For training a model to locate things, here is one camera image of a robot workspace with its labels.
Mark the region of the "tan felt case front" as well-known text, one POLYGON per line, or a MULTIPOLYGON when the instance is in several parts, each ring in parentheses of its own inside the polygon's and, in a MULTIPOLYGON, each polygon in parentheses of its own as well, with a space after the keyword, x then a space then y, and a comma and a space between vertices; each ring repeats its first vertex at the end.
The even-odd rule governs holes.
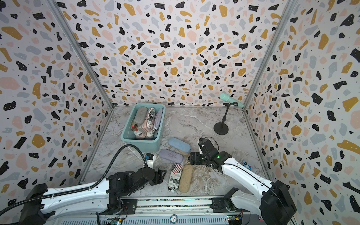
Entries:
POLYGON ((187 193, 190 190, 190 185, 193 175, 193 166, 185 165, 181 174, 181 179, 179 183, 179 191, 182 193, 187 193))

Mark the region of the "newspaper flag case front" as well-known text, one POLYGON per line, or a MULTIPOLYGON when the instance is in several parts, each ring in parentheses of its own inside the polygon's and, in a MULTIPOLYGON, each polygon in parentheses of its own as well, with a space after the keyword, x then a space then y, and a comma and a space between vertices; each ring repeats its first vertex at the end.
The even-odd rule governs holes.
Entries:
POLYGON ((182 176, 183 166, 181 164, 173 164, 170 171, 170 179, 168 182, 168 191, 177 192, 180 185, 180 180, 182 176))

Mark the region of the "newspaper flag case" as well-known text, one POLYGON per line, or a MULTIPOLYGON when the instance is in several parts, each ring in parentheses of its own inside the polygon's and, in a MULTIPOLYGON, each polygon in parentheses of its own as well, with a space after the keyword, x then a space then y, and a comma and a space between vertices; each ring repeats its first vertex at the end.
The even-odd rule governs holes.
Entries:
POLYGON ((181 164, 173 164, 170 171, 170 179, 168 182, 168 191, 177 192, 180 185, 180 180, 182 176, 183 166, 181 164))
POLYGON ((156 116, 156 111, 154 108, 150 108, 147 112, 146 119, 148 121, 148 127, 153 129, 153 124, 156 116))

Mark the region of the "plaid tartan glasses case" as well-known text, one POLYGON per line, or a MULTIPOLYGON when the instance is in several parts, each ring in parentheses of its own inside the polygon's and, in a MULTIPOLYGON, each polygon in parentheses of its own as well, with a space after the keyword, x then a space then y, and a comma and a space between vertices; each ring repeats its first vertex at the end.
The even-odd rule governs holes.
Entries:
POLYGON ((138 125, 135 123, 135 121, 132 121, 131 123, 131 130, 134 132, 138 131, 138 125))

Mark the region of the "pink glasses case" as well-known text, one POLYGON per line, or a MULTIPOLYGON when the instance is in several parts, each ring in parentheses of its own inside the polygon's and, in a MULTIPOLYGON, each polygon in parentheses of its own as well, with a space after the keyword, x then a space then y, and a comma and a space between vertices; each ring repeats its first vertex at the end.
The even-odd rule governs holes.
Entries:
POLYGON ((149 132, 152 132, 152 128, 148 127, 148 121, 145 119, 143 124, 138 126, 138 130, 134 134, 145 138, 149 132))

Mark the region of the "teal plastic storage box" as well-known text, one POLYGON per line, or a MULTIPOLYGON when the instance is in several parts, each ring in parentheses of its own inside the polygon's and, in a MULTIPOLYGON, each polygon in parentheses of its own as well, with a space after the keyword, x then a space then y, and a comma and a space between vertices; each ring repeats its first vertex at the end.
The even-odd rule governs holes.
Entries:
POLYGON ((132 108, 130 116, 127 119, 127 123, 123 129, 121 139, 122 141, 135 145, 141 150, 141 152, 158 152, 161 145, 161 139, 163 136, 163 127, 164 127, 164 117, 165 117, 166 107, 162 104, 150 104, 150 103, 141 103, 137 104, 132 108), (134 120, 134 117, 137 113, 139 107, 147 107, 148 109, 154 108, 156 113, 160 108, 163 108, 162 120, 159 129, 154 132, 153 130, 147 134, 147 136, 140 137, 134 134, 134 131, 131 130, 131 123, 134 120))

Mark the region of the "purple felt case diagonal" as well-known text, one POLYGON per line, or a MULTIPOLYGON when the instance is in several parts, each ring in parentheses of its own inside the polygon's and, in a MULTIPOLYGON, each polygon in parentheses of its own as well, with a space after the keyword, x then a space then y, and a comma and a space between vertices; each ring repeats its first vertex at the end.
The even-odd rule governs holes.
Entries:
POLYGON ((155 121, 154 121, 154 126, 153 126, 154 132, 156 132, 160 127, 161 120, 162 120, 162 114, 163 114, 163 108, 160 108, 155 116, 155 121))

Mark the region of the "grey felt case front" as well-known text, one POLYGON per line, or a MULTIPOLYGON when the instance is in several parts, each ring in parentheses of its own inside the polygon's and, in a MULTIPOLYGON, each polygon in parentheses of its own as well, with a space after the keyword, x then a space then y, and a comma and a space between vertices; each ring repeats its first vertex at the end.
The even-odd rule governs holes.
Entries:
POLYGON ((142 125, 146 119, 147 112, 148 112, 147 107, 144 106, 139 107, 134 117, 134 123, 136 125, 142 125))

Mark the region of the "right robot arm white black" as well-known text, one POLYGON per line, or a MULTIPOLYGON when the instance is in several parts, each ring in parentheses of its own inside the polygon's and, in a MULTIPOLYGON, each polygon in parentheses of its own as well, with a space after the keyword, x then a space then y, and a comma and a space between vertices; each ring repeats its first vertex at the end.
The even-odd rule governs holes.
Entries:
POLYGON ((211 140, 211 137, 199 139, 199 151, 192 152, 188 157, 190 164, 209 167, 231 177, 250 191, 247 194, 234 187, 223 197, 213 199, 212 209, 228 212, 246 210, 259 215, 267 225, 293 223, 297 209, 287 185, 257 175, 241 165, 229 153, 219 151, 219 146, 214 146, 211 140))

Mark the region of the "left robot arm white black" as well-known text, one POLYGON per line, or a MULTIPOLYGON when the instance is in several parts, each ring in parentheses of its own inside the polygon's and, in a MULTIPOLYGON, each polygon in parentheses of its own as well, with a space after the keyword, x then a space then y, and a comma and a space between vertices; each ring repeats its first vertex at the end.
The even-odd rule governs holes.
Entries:
POLYGON ((21 225, 43 225, 47 220, 65 215, 85 212, 100 215, 129 214, 135 203, 125 203, 129 197, 146 185, 159 185, 167 172, 150 167, 137 172, 117 172, 100 183, 89 183, 74 187, 38 188, 37 200, 25 203, 19 223, 21 225))

